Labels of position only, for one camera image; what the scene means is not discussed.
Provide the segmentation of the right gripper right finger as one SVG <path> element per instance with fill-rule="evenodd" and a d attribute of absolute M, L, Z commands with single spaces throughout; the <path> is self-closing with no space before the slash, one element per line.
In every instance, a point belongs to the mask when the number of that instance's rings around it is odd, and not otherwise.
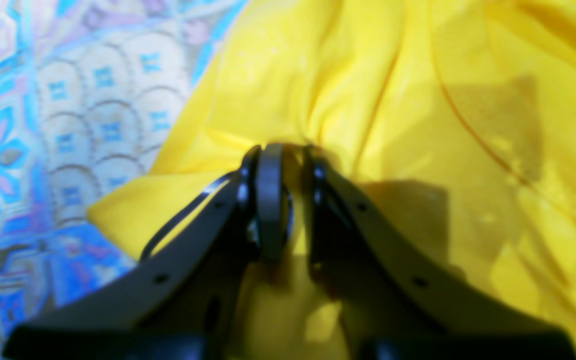
<path fill-rule="evenodd" d="M 478 291 L 407 240 L 322 150 L 302 151 L 310 262 L 354 360 L 576 360 L 569 335 Z"/>

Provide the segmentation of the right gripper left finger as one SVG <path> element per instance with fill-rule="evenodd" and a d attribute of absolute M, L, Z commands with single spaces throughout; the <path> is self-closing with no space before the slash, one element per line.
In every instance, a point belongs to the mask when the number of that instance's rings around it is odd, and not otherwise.
<path fill-rule="evenodd" d="M 230 180 L 128 274 L 16 326 L 9 360 L 218 360 L 251 263 L 282 258 L 285 146 L 254 146 Z"/>

